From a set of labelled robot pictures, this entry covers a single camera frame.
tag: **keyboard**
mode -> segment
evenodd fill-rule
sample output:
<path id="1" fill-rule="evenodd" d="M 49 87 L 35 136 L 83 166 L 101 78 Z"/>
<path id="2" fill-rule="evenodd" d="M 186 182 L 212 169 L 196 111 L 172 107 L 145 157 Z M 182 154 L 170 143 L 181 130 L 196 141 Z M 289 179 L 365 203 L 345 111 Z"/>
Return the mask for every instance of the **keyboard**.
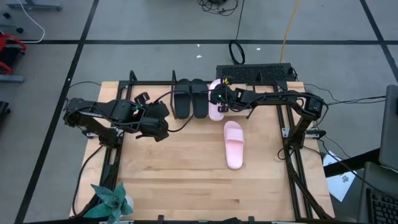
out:
<path id="1" fill-rule="evenodd" d="M 370 223 L 398 224 L 398 200 L 371 189 L 366 190 L 366 196 Z"/>

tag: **white paper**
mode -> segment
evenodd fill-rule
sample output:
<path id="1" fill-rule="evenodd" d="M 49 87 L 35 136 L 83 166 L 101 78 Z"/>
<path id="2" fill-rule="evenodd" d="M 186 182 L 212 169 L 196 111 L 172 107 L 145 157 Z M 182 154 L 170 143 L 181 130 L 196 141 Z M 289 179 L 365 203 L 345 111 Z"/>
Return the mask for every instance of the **white paper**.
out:
<path id="1" fill-rule="evenodd" d="M 334 164 L 335 162 L 337 161 L 330 155 L 326 155 L 325 158 L 323 158 L 324 167 L 329 164 Z M 326 181 L 328 182 L 329 193 L 331 193 L 337 200 L 342 202 L 347 194 L 349 187 L 353 183 L 354 178 L 355 175 L 351 172 L 345 172 L 344 174 L 326 178 Z"/>

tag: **pink slipper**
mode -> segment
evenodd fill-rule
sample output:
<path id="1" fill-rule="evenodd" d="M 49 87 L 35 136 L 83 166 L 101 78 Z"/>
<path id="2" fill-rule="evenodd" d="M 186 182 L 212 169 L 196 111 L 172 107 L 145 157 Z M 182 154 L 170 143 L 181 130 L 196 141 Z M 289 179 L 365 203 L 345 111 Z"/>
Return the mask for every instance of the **pink slipper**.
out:
<path id="1" fill-rule="evenodd" d="M 224 125 L 226 163 L 230 169 L 239 169 L 243 165 L 243 130 L 235 121 Z"/>
<path id="2" fill-rule="evenodd" d="M 214 80 L 211 83 L 209 90 L 214 90 L 214 88 L 216 88 L 216 86 L 220 83 L 221 83 L 221 79 Z M 218 112 L 219 106 L 221 106 L 221 103 L 217 103 L 216 105 L 214 105 L 213 103 L 209 102 L 209 118 L 212 121 L 221 121 L 224 118 L 224 113 Z"/>

